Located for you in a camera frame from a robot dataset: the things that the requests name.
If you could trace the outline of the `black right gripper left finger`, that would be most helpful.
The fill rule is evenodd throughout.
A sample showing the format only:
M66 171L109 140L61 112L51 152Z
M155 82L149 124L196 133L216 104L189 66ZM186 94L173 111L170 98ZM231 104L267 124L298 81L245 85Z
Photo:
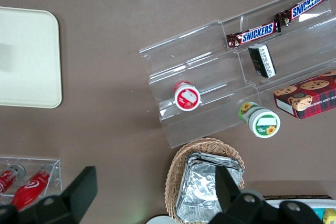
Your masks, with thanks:
M96 167L87 166L60 195L45 197L23 211L1 206L1 223L80 223L97 193Z

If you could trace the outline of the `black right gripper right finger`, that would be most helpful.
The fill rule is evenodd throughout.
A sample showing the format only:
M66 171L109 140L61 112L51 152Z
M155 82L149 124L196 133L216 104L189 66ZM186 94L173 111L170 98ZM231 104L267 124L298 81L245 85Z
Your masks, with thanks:
M285 200L275 208L259 192L240 190L224 166L216 167L215 186L222 211L210 223L322 223L302 202Z

